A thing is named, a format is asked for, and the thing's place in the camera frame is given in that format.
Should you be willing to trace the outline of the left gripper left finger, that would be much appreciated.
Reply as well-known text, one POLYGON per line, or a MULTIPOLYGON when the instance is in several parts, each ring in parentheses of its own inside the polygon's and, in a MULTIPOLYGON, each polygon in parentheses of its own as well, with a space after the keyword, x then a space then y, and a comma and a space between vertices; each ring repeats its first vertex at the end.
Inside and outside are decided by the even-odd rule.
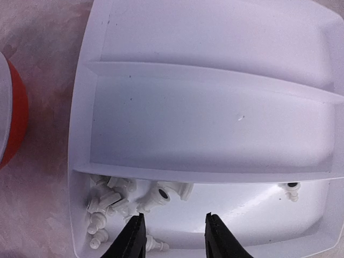
POLYGON ((145 258, 146 225, 143 213, 132 216, 101 258, 145 258))

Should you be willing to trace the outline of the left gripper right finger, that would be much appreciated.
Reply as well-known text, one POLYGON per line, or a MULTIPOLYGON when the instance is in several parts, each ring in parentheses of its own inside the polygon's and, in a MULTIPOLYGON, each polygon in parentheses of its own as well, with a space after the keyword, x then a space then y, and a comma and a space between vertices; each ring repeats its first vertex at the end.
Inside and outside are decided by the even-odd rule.
POLYGON ((217 214, 205 218, 206 257, 252 258, 217 214))

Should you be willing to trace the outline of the white divided plastic tray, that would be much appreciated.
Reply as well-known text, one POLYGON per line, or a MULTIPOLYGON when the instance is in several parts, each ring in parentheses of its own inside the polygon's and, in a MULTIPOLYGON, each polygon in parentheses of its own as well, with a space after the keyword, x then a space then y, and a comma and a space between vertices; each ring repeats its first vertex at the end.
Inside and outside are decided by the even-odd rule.
POLYGON ((253 257, 309 257, 343 232, 343 18, 314 1, 94 1, 75 75, 68 144, 77 257, 89 246, 90 175, 193 183, 144 214, 169 245, 205 257, 217 214, 253 257), (284 184, 299 182, 299 199, 284 184))

